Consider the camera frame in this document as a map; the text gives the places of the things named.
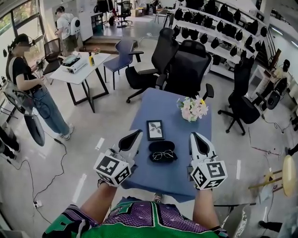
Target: black and white marker cube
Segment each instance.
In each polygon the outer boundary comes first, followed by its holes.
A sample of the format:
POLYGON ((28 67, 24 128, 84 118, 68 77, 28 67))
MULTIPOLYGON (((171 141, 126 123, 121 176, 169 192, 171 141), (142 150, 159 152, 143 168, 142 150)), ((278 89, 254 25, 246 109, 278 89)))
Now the black and white marker cube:
POLYGON ((194 170, 190 175, 200 190, 219 187, 228 177, 224 161, 204 163, 193 160, 191 165, 194 170))
POLYGON ((113 187, 118 187, 131 175, 129 163, 100 153, 93 169, 99 177, 113 187))

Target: flower bouquet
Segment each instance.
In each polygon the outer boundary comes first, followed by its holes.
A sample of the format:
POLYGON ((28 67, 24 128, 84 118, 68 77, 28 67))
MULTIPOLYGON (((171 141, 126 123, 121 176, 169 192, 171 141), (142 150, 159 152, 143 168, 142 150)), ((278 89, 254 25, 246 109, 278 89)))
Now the flower bouquet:
POLYGON ((197 118, 202 119, 203 115, 207 115, 208 107, 199 96, 196 96, 196 99, 186 97, 184 101, 178 99, 177 103, 181 109, 182 117, 189 122, 196 121, 197 118))

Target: glass pane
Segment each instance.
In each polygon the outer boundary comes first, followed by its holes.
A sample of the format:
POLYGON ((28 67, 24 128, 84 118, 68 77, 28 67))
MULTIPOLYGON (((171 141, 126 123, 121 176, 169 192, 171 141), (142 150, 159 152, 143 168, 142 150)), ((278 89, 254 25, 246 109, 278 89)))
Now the glass pane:
POLYGON ((18 34, 25 33, 27 36, 30 36, 32 39, 36 39, 37 37, 42 35, 41 25, 39 22, 39 18, 36 17, 33 20, 29 21, 25 25, 21 26, 18 30, 18 34))
MULTIPOLYGON (((0 42, 3 48, 7 51, 7 46, 14 40, 14 30, 12 27, 11 15, 5 15, 0 19, 0 42)), ((7 58, 4 58, 3 53, 0 53, 0 76, 6 78, 6 62, 7 58)))
POLYGON ((23 20, 26 20, 28 17, 31 17, 36 13, 37 7, 35 0, 24 3, 13 10, 15 25, 21 23, 23 20))
POLYGON ((45 56, 45 52, 43 49, 42 40, 38 41, 35 46, 32 46, 30 48, 30 52, 25 52, 25 58, 30 67, 35 65, 37 60, 44 58, 44 56, 45 56))

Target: display rack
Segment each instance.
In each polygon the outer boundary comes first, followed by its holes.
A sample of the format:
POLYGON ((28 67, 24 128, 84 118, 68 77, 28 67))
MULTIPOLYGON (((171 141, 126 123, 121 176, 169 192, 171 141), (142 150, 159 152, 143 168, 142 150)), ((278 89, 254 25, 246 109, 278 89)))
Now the display rack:
MULTIPOLYGON (((226 4, 227 7, 230 7, 231 9, 233 10, 237 10, 237 8, 235 8, 234 6, 231 6, 229 5, 229 3, 225 3, 223 1, 218 1, 216 0, 216 2, 220 3, 220 4, 226 4)), ((182 9, 183 12, 186 12, 186 11, 190 11, 194 14, 197 14, 197 13, 200 13, 201 15, 203 16, 206 16, 206 17, 210 17, 213 19, 213 26, 215 26, 215 29, 212 29, 212 28, 206 28, 204 27, 203 25, 197 25, 197 24, 194 24, 194 23, 190 23, 190 22, 186 22, 186 21, 183 21, 183 20, 175 20, 174 21, 174 24, 173 24, 173 27, 174 28, 175 26, 178 26, 180 27, 181 29, 182 28, 187 28, 187 29, 190 29, 190 30, 196 30, 198 31, 200 34, 198 36, 198 39, 197 41, 200 41, 200 37, 202 34, 207 34, 209 39, 210 40, 213 40, 215 37, 218 38, 218 40, 221 40, 222 42, 227 42, 229 44, 231 44, 231 48, 230 49, 227 49, 227 48, 224 48, 224 47, 221 47, 221 45, 219 45, 217 48, 213 49, 211 47, 211 42, 208 41, 205 45, 205 48, 206 48, 206 51, 207 52, 210 52, 212 54, 215 54, 215 55, 218 55, 226 60, 229 60, 231 62, 233 62, 234 64, 237 64, 239 63, 240 61, 240 55, 242 53, 243 50, 246 51, 247 53, 247 57, 250 58, 251 56, 254 56, 256 58, 257 54, 258 54, 258 51, 256 51, 255 49, 255 44, 257 42, 261 42, 261 44, 263 43, 264 41, 264 37, 260 35, 260 30, 262 27, 265 26, 265 24, 260 21, 259 19, 257 19, 256 17, 248 14, 247 12, 240 10, 241 12, 241 15, 244 15, 246 18, 248 19, 251 19, 251 21, 253 22, 254 20, 257 20, 258 23, 259 23, 259 26, 258 26, 258 32, 256 35, 250 33, 249 31, 247 31, 245 28, 243 28, 242 26, 239 26, 233 22, 229 22, 225 19, 222 19, 218 16, 214 16, 214 15, 211 15, 209 13, 206 13, 206 12, 203 12, 203 11, 199 11, 199 10, 195 10, 195 9, 192 9, 192 8, 188 8, 188 7, 185 7, 183 5, 180 5, 180 6, 176 6, 176 10, 180 8, 182 9), (217 29, 216 29, 216 26, 217 24, 222 21, 224 24, 230 24, 231 26, 234 26, 236 29, 237 29, 237 32, 238 31, 242 31, 242 34, 243 34, 243 38, 241 41, 237 41, 236 39, 232 38, 232 37, 229 37, 229 36, 226 36, 225 34, 219 32, 217 29), (255 50, 255 52, 251 52, 249 49, 246 48, 245 46, 245 42, 246 40, 252 36, 252 44, 251 44, 251 47, 255 50), (234 57, 230 55, 230 50, 236 46, 237 47, 237 55, 235 55, 234 57)), ((182 42, 185 40, 185 38, 182 37, 181 35, 181 31, 180 31, 180 34, 177 36, 176 40, 178 42, 182 42)), ((221 75, 224 75, 228 78, 231 78, 231 79, 234 79, 234 73, 232 71, 229 71, 227 70, 225 67, 224 67, 224 64, 223 63, 220 63, 219 65, 212 65, 211 67, 211 71, 214 71, 216 73, 219 73, 221 75)))

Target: fluorescent light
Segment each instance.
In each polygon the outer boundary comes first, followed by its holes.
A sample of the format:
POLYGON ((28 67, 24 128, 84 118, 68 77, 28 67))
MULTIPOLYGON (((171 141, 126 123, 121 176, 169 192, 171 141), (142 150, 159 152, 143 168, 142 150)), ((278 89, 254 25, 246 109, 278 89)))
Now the fluorescent light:
POLYGON ((273 28, 273 27, 271 27, 271 29, 272 29, 273 31, 276 31, 278 34, 284 35, 284 34, 282 34, 280 31, 278 31, 277 29, 275 29, 275 28, 273 28))
POLYGON ((294 46, 298 47, 298 45, 294 41, 291 40, 291 42, 294 46))

